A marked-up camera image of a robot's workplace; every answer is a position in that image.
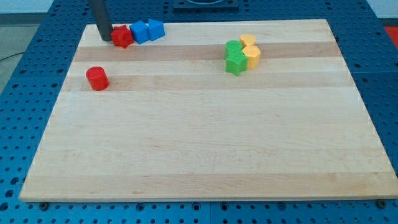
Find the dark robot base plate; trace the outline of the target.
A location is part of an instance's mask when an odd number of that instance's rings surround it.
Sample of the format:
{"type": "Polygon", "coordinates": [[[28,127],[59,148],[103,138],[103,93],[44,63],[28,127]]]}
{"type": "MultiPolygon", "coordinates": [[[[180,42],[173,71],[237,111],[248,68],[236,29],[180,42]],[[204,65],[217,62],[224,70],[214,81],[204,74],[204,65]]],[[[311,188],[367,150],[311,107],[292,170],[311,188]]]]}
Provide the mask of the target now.
{"type": "Polygon", "coordinates": [[[173,12],[239,9],[239,0],[173,0],[173,12]]]}

